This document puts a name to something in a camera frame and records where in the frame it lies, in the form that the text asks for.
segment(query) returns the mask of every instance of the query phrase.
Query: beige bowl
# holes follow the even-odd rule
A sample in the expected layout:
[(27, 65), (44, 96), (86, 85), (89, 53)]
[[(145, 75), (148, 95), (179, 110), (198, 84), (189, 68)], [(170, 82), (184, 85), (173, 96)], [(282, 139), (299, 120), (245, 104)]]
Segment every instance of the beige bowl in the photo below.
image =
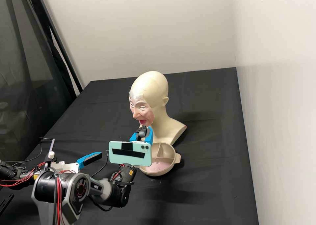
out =
[(149, 167), (139, 169), (149, 176), (161, 176), (169, 172), (175, 163), (179, 163), (181, 155), (167, 143), (153, 143), (151, 146), (152, 164)]

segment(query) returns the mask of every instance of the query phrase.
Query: mannequin nose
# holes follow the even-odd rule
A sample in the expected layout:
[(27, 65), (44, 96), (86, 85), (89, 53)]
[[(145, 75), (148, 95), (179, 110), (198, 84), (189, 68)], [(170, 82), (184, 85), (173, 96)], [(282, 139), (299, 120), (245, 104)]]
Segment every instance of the mannequin nose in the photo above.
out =
[(133, 113), (133, 118), (136, 119), (137, 117), (140, 117), (140, 113), (138, 112), (137, 108), (134, 110), (134, 113)]

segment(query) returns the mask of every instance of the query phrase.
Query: smartphone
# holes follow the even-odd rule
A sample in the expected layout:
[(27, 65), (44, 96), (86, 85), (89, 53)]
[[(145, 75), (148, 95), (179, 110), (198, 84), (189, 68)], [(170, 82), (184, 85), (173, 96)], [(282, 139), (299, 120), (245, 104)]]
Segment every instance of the smartphone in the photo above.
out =
[(110, 141), (109, 160), (114, 164), (128, 163), (133, 166), (151, 166), (151, 145), (142, 141)]

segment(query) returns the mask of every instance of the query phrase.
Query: black tablecloth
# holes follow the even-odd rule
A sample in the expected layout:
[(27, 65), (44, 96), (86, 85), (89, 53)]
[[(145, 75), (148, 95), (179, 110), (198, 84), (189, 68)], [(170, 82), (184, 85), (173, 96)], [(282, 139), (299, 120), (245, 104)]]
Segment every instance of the black tablecloth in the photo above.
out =
[[(138, 171), (126, 207), (103, 212), (86, 200), (76, 224), (258, 224), (246, 134), (235, 68), (167, 74), (170, 117), (187, 125), (174, 144), (181, 162), (161, 177)], [(93, 81), (67, 109), (46, 137), (66, 163), (91, 152), (105, 152), (111, 140), (128, 140), (138, 122), (129, 109), (128, 92), (135, 78)], [(50, 146), (43, 143), (43, 161)], [(35, 148), (29, 157), (36, 155)], [(103, 158), (85, 167), (93, 174)], [(108, 164), (95, 178), (117, 170)], [(1, 224), (40, 224), (31, 200), (32, 186), (15, 194)]]

